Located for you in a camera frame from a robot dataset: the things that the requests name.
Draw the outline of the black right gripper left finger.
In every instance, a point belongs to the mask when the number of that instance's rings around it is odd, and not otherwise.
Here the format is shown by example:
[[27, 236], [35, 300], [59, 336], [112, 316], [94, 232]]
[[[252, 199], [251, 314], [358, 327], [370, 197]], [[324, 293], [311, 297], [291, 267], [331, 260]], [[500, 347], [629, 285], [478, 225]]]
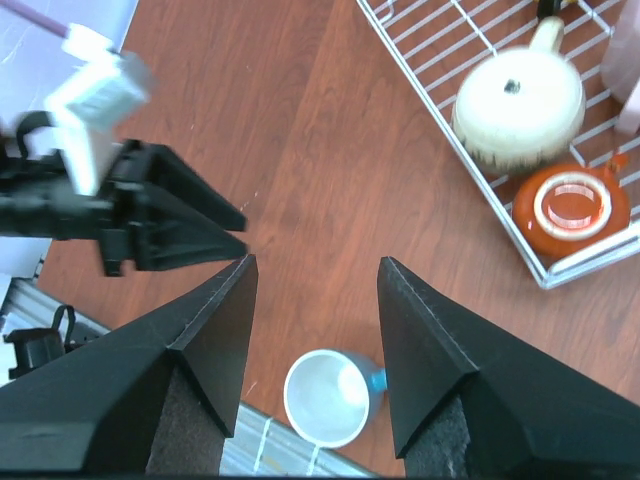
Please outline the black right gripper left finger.
[[235, 430], [253, 255], [1, 389], [5, 473], [216, 473]]

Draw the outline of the dark brown glazed mug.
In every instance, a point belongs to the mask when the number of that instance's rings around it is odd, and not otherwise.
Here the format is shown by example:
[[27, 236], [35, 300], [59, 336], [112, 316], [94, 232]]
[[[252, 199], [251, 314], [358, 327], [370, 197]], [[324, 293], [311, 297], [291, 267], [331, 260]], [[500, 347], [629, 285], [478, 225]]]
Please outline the dark brown glazed mug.
[[534, 252], [562, 259], [628, 227], [631, 204], [617, 178], [628, 162], [615, 153], [597, 168], [561, 163], [528, 178], [512, 218]]

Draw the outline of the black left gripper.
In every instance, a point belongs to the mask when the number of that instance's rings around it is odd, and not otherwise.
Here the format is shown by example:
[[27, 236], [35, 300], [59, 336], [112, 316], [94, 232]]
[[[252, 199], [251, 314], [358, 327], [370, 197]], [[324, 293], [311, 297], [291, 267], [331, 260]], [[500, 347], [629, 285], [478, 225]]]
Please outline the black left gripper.
[[[3, 236], [93, 240], [107, 276], [119, 276], [128, 260], [140, 271], [166, 271], [248, 253], [234, 236], [247, 228], [244, 214], [170, 147], [126, 140], [115, 148], [98, 193], [83, 195], [60, 149], [29, 157], [27, 137], [52, 125], [48, 113], [28, 112], [12, 134], [1, 136]], [[136, 169], [145, 154], [148, 180], [166, 192], [137, 195], [142, 176]]]

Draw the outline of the white faceted mug pink handle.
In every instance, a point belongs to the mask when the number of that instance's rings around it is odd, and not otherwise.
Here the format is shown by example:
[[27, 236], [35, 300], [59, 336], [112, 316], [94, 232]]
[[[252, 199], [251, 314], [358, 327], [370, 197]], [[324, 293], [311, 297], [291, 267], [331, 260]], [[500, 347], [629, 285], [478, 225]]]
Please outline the white faceted mug pink handle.
[[616, 129], [639, 131], [639, 2], [626, 1], [601, 62], [604, 86], [622, 104]]

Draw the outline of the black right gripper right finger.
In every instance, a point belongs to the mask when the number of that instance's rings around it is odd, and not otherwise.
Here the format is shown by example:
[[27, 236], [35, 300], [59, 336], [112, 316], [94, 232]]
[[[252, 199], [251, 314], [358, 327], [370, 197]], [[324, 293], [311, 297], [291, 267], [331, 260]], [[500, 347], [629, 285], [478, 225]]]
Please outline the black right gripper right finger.
[[635, 475], [639, 408], [381, 260], [395, 452], [410, 475]]

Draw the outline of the yellow enamel mug black handle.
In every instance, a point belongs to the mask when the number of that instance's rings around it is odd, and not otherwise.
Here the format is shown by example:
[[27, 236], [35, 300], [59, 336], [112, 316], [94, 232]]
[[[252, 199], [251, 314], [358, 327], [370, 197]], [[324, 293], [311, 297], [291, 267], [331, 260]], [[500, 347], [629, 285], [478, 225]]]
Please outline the yellow enamel mug black handle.
[[562, 9], [576, 0], [535, 0], [536, 18], [541, 21], [549, 17], [558, 17]]

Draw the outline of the white mug blue handle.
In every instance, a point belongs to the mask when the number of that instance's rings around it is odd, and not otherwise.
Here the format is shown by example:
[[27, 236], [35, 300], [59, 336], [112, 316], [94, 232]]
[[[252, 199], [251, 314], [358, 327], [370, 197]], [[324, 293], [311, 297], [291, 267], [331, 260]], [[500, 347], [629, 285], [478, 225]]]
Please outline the white mug blue handle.
[[377, 415], [387, 391], [386, 370], [353, 352], [317, 349], [290, 367], [283, 388], [286, 416], [304, 440], [338, 449]]

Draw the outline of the beige round ceramic mug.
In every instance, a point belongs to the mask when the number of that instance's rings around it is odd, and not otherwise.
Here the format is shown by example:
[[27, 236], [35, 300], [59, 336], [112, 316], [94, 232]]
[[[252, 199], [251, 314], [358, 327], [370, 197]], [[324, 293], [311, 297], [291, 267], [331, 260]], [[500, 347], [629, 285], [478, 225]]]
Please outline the beige round ceramic mug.
[[531, 171], [555, 161], [586, 112], [580, 73], [560, 53], [564, 21], [541, 20], [529, 44], [501, 50], [466, 76], [452, 129], [484, 172]]

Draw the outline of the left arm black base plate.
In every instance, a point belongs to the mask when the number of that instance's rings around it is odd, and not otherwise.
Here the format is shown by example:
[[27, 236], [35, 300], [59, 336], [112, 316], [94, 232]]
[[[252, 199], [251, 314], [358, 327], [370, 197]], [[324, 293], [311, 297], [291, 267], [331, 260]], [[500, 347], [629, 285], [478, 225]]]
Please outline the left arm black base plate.
[[3, 334], [3, 342], [13, 346], [16, 360], [16, 365], [7, 370], [8, 379], [22, 377], [91, 342], [73, 340], [75, 326], [75, 309], [63, 304], [55, 310], [50, 327], [14, 329]]

